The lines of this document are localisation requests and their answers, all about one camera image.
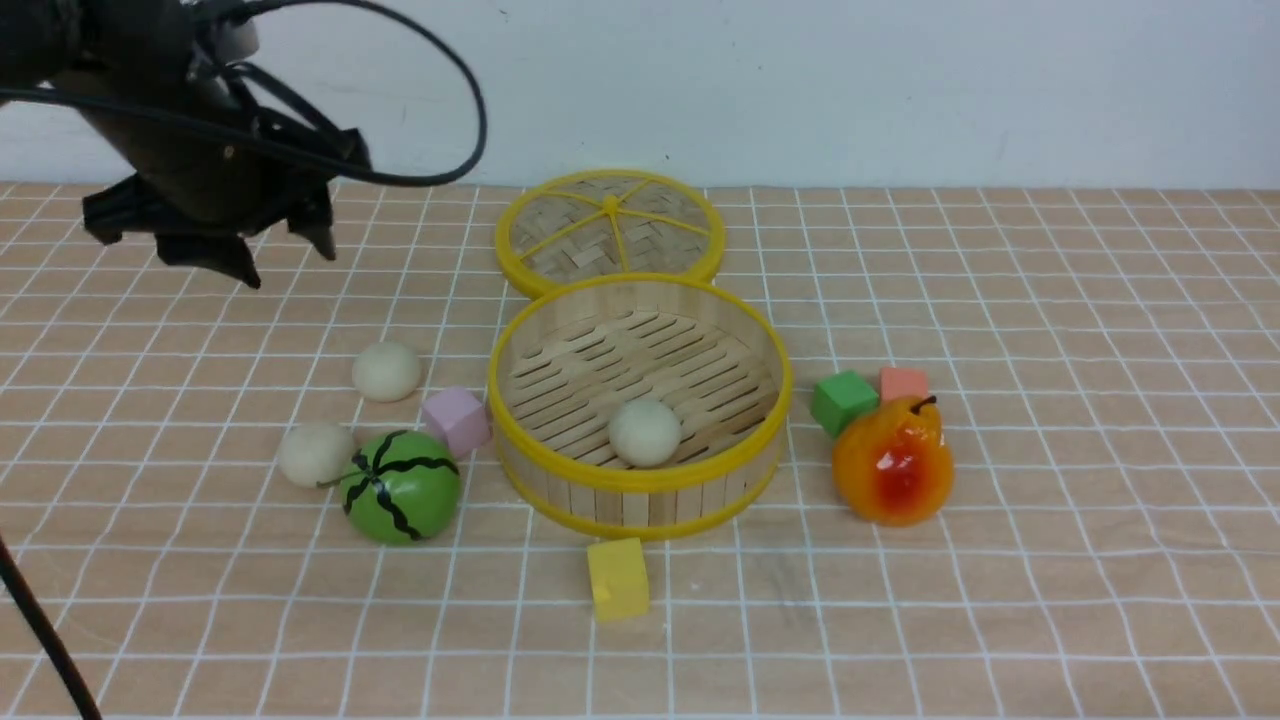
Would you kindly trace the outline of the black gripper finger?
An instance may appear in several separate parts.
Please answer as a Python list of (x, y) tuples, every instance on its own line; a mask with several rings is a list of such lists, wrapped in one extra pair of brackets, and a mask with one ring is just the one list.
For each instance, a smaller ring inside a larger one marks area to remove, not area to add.
[(321, 184), (291, 205), (291, 233), (306, 240), (326, 261), (337, 260), (329, 187)]

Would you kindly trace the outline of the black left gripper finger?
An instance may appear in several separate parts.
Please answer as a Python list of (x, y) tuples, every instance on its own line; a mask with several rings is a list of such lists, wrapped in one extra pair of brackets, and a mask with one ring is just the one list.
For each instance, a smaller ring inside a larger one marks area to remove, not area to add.
[(259, 290), (253, 252), (241, 234), (156, 233), (156, 255), (168, 266), (215, 272)]

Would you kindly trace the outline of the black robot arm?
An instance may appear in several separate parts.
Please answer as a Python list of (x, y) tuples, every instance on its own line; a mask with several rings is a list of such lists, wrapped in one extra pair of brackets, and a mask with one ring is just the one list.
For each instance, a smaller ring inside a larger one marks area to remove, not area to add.
[[(342, 129), (251, 61), (259, 37), (241, 1), (5, 1), (3, 86), (40, 85), (239, 129), (324, 158), (370, 165), (356, 129)], [(332, 174), (160, 120), (104, 109), (81, 115), (133, 168), (82, 202), (101, 245), (155, 240), (169, 266), (261, 284), (247, 241), (279, 222), (326, 260), (337, 256)]]

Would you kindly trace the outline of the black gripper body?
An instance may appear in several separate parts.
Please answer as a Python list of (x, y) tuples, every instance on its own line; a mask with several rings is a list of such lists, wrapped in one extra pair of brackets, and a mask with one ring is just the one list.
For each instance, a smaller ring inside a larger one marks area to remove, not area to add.
[[(338, 128), (324, 113), (252, 61), (234, 61), (223, 74), (198, 72), (192, 79), (161, 85), (140, 73), (92, 65), (55, 78), (60, 91), (104, 101), (138, 104), (247, 129), (259, 138), (353, 161), (369, 168), (369, 150), (356, 129)], [(102, 243), (127, 232), (219, 238), (253, 234), (288, 219), (302, 231), (332, 214), (319, 193), (330, 174), (276, 158), (205, 140), (157, 120), (105, 110), (84, 119), (134, 169), (134, 174), (88, 196), (84, 228)]]

